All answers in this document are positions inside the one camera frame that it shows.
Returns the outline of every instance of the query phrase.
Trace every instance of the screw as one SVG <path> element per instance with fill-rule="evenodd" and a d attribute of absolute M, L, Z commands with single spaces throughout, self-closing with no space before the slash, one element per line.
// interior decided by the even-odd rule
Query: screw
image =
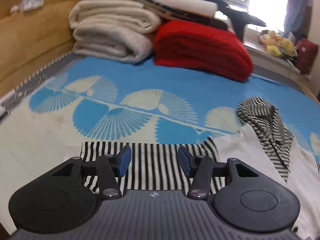
<path fill-rule="evenodd" d="M 191 190 L 190 194 L 195 198 L 200 198 L 205 196 L 205 191 L 202 189 L 193 189 Z"/>
<path fill-rule="evenodd" d="M 114 197 L 117 196 L 119 192 L 115 188 L 106 188 L 105 190 L 103 190 L 103 194 L 106 197 Z"/>

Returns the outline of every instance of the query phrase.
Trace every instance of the red bag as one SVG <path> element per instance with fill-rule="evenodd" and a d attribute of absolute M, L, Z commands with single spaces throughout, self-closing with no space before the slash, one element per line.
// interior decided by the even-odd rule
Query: red bag
<path fill-rule="evenodd" d="M 301 74 L 310 74 L 311 67 L 318 54 L 318 45 L 306 38 L 302 38 L 296 45 L 298 49 L 298 59 L 295 66 L 300 70 Z"/>

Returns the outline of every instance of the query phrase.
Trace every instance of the wooden headboard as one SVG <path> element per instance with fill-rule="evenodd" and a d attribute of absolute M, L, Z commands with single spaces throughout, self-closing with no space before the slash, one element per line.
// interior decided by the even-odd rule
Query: wooden headboard
<path fill-rule="evenodd" d="M 80 0 L 44 0 L 42 8 L 9 15 L 21 1 L 0 0 L 0 97 L 74 43 L 68 15 Z"/>

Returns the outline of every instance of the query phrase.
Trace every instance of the stack of folded clothes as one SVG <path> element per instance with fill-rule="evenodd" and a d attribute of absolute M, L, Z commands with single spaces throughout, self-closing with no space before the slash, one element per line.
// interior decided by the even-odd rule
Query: stack of folded clothes
<path fill-rule="evenodd" d="M 152 53 L 155 13 L 131 0 L 82 0 L 69 15 L 76 54 L 137 63 Z"/>
<path fill-rule="evenodd" d="M 132 0 L 165 20 L 185 20 L 227 30 L 228 26 L 215 19 L 216 3 L 205 0 Z"/>
<path fill-rule="evenodd" d="M 252 61 L 217 10 L 205 0 L 83 0 L 69 20 L 78 54 L 136 63 L 154 50 L 157 65 L 244 81 Z M 146 34 L 158 28 L 152 45 Z"/>
<path fill-rule="evenodd" d="M 247 50 L 228 30 L 171 21 L 160 27 L 153 46 L 156 65 L 206 70 L 237 81 L 252 73 Z"/>

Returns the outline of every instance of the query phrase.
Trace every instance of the gray gripper base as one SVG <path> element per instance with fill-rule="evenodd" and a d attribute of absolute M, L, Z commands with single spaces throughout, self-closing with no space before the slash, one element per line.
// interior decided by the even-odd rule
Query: gray gripper base
<path fill-rule="evenodd" d="M 191 200 L 180 190 L 128 190 L 102 202 L 96 214 L 70 231 L 41 235 L 23 229 L 11 240 L 298 240 L 290 230 L 257 235 L 231 228 L 215 217 L 205 201 Z"/>

